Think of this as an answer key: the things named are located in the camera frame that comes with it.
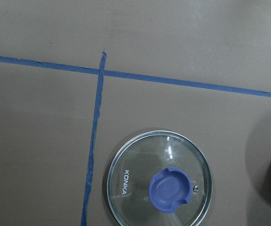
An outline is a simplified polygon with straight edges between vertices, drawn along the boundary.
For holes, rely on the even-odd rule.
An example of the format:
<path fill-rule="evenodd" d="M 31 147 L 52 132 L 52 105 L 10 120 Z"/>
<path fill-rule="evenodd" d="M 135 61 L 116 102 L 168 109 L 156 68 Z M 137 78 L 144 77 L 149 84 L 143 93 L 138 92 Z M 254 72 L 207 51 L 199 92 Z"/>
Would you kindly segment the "glass pot lid blue knob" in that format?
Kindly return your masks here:
<path fill-rule="evenodd" d="M 198 226 L 211 204 L 213 178 L 194 143 L 155 130 L 119 149 L 109 166 L 106 192 L 121 226 Z"/>

